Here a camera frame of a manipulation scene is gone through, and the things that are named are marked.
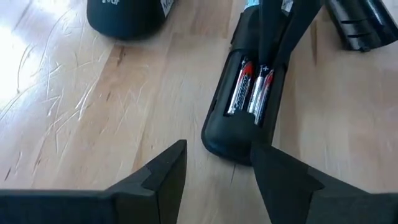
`red battery label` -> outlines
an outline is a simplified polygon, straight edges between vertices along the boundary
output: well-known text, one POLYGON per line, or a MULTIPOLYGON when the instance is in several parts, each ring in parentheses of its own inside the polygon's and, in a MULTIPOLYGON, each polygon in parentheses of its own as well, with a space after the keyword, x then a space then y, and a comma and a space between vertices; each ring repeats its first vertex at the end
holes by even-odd
POLYGON ((234 115, 236 110, 243 110, 244 103, 249 93, 251 81, 254 78, 254 66, 247 58, 242 61, 242 67, 239 72, 238 80, 234 88, 231 103, 228 106, 227 113, 234 115))

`wooden table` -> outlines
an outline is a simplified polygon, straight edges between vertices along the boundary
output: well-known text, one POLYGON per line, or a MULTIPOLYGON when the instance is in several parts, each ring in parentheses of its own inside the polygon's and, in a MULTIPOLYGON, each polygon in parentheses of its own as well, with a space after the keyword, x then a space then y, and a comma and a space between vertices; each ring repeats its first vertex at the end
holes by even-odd
MULTIPOLYGON (((83 0, 0 2, 0 187, 105 189, 188 139, 178 222, 269 223, 252 169, 200 139, 243 5, 179 0, 155 37, 125 43, 90 28, 83 0)), ((398 44, 341 50, 321 12, 292 55, 274 145, 397 191, 397 57, 398 44)))

